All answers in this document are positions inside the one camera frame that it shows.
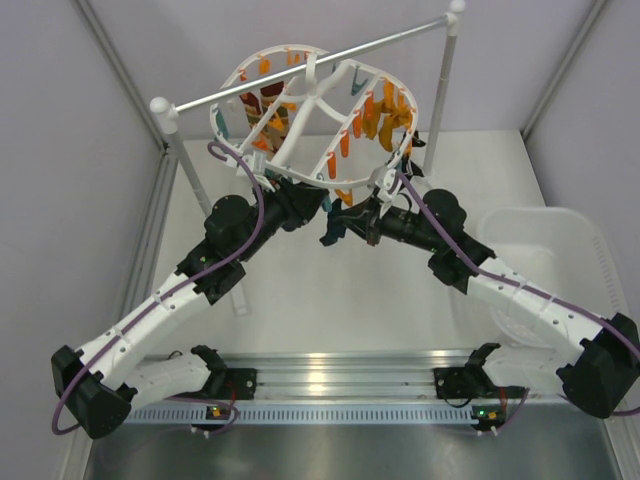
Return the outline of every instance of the purple cable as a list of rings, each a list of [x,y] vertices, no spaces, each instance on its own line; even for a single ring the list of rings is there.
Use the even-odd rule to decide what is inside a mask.
[[[446,244],[456,253],[456,255],[458,256],[458,258],[460,258],[460,260],[462,260],[462,262],[474,273],[479,274],[479,275],[484,275],[487,278],[490,278],[492,280],[495,280],[497,282],[501,282],[504,283],[506,285],[510,285],[512,287],[517,287],[517,288],[522,288],[523,290],[526,290],[527,292],[533,293],[534,295],[537,295],[540,298],[544,298],[545,300],[551,300],[553,303],[556,303],[574,313],[577,313],[579,315],[582,315],[586,318],[588,318],[589,320],[597,323],[598,325],[600,325],[602,328],[604,328],[605,330],[607,330],[609,333],[611,333],[614,337],[616,337],[620,343],[622,343],[625,347],[627,347],[629,349],[629,351],[633,354],[634,357],[636,357],[636,359],[638,361],[640,361],[640,350],[638,350],[638,348],[636,348],[636,346],[631,343],[631,341],[629,341],[629,339],[627,339],[624,335],[622,335],[616,328],[614,328],[613,326],[611,326],[611,324],[609,322],[607,322],[606,320],[604,320],[603,318],[600,318],[597,315],[594,315],[593,313],[591,313],[590,311],[579,307],[578,305],[574,305],[573,303],[567,302],[566,300],[562,300],[561,298],[555,298],[552,295],[550,295],[549,293],[543,291],[543,290],[539,290],[535,287],[532,287],[530,285],[521,285],[520,282],[516,281],[516,280],[512,280],[510,278],[505,278],[502,277],[500,275],[496,275],[495,273],[491,273],[491,272],[487,272],[486,270],[483,270],[482,268],[478,267],[475,263],[473,263],[473,261],[467,256],[466,253],[464,253],[462,251],[462,249],[460,248],[460,246],[455,242],[455,240],[451,237],[451,235],[449,235],[449,233],[442,227],[442,225],[440,225],[440,222],[438,222],[438,219],[436,219],[435,215],[433,215],[433,213],[431,213],[431,210],[429,210],[427,208],[427,205],[425,205],[425,203],[422,201],[422,198],[420,197],[420,195],[418,194],[418,192],[416,191],[416,189],[413,187],[413,185],[411,185],[410,180],[405,176],[404,173],[402,172],[397,172],[396,173],[396,181],[394,181],[394,185],[391,187],[391,190],[393,190],[395,188],[395,186],[397,186],[397,179],[400,178],[400,181],[404,184],[404,186],[407,188],[409,194],[413,197],[413,199],[416,201],[416,203],[418,204],[418,207],[420,208],[420,211],[422,212],[422,214],[427,218],[427,220],[429,220],[429,223],[431,224],[431,226],[436,230],[436,232],[438,232],[438,235],[440,235],[442,237],[442,239],[446,242]],[[617,416],[617,417],[629,417],[632,415],[636,415],[640,413],[640,407],[636,407],[632,410],[626,410],[626,411],[622,411],[622,412],[613,412],[612,415]]]
[[[181,397],[169,397],[167,398],[167,400],[178,401],[178,402],[188,402],[188,403],[206,403],[207,405],[216,405],[218,407],[228,408],[229,410],[231,410],[233,412],[233,417],[231,417],[231,420],[225,423],[222,428],[209,432],[209,435],[220,435],[222,433],[229,431],[231,426],[236,422],[236,420],[238,419],[238,416],[240,415],[240,412],[235,406],[225,402],[220,402],[218,400],[197,400],[197,399],[189,399],[189,398],[181,398]],[[98,457],[100,458],[100,463],[102,464],[102,467],[109,472],[113,470],[117,470],[122,465],[127,463],[132,456],[134,456],[143,448],[147,447],[150,443],[153,443],[156,440],[158,440],[160,437],[166,435],[167,433],[172,433],[172,432],[178,432],[178,431],[186,432],[186,431],[189,431],[190,428],[191,427],[187,427],[185,425],[180,425],[179,427],[171,427],[171,428],[162,430],[161,432],[158,432],[157,434],[152,435],[150,438],[143,440],[138,445],[133,447],[131,450],[129,450],[126,453],[126,455],[124,455],[123,457],[120,457],[120,459],[116,463],[107,460],[104,454],[104,449],[101,448],[100,445],[98,445]]]
[[[234,261],[236,258],[238,258],[240,255],[242,255],[251,246],[251,244],[254,242],[254,240],[257,238],[258,234],[260,233],[260,229],[262,228],[262,222],[264,221],[264,198],[262,197],[262,190],[260,188],[260,184],[258,183],[258,180],[253,175],[253,172],[251,172],[251,169],[247,166],[247,164],[244,162],[242,157],[240,155],[238,155],[236,152],[234,152],[233,150],[231,150],[230,148],[228,148],[227,146],[225,146],[225,145],[223,145],[223,144],[221,144],[219,142],[210,142],[207,145],[207,150],[209,150],[209,153],[211,153],[216,158],[220,158],[217,154],[214,154],[214,152],[213,152],[213,148],[216,148],[216,147],[220,148],[226,154],[231,155],[231,157],[233,157],[238,162],[238,164],[242,167],[242,169],[245,171],[245,173],[249,177],[249,180],[251,180],[251,184],[253,186],[253,190],[254,190],[254,192],[256,194],[256,199],[258,200],[258,220],[256,222],[256,226],[253,229],[253,232],[251,233],[251,236],[247,239],[247,241],[240,248],[238,248],[238,250],[233,252],[231,255],[229,255],[224,260],[220,260],[218,263],[215,263],[214,265],[211,265],[209,268],[203,270],[200,273],[195,274],[193,277],[190,277],[190,278],[180,282],[175,287],[169,289],[166,293],[162,294],[162,296],[160,297],[160,300],[165,300],[166,298],[170,297],[171,295],[173,295],[178,290],[186,287],[187,285],[195,282],[196,280],[204,277],[205,275],[209,275],[211,272],[215,272],[219,268],[224,267],[228,263]],[[140,321],[143,318],[145,318],[154,308],[156,308],[157,305],[158,304],[155,303],[155,302],[151,303],[150,305],[147,305],[147,307],[144,308],[144,310],[142,310],[138,315],[136,315],[136,317],[133,320],[131,320],[131,322],[129,322],[127,325],[125,325],[125,327],[122,329],[122,335],[126,335],[127,332],[129,332],[133,327],[135,327],[138,323],[140,323]],[[53,419],[51,420],[51,430],[53,431],[53,433],[55,435],[65,435],[67,433],[70,433],[70,432],[74,431],[78,427],[80,427],[80,424],[78,423],[78,424],[75,424],[75,425],[73,425],[71,427],[60,429],[58,427],[58,422],[60,420],[60,415],[62,414],[62,409],[64,408],[65,404],[67,403],[67,400],[69,399],[69,396],[71,395],[71,392],[73,392],[73,390],[76,388],[78,383],[80,383],[80,380],[82,379],[82,377],[87,372],[89,372],[91,367],[93,367],[93,365],[95,365],[98,360],[100,360],[109,350],[111,350],[111,348],[119,340],[120,340],[119,336],[114,336],[104,347],[102,347],[98,351],[98,353],[96,353],[96,355],[91,360],[89,360],[84,365],[84,367],[82,367],[80,369],[80,371],[76,374],[76,376],[73,377],[71,382],[69,382],[69,385],[67,385],[67,388],[65,388],[64,392],[62,392],[62,395],[60,396],[60,401],[56,405],[56,409],[53,412]]]

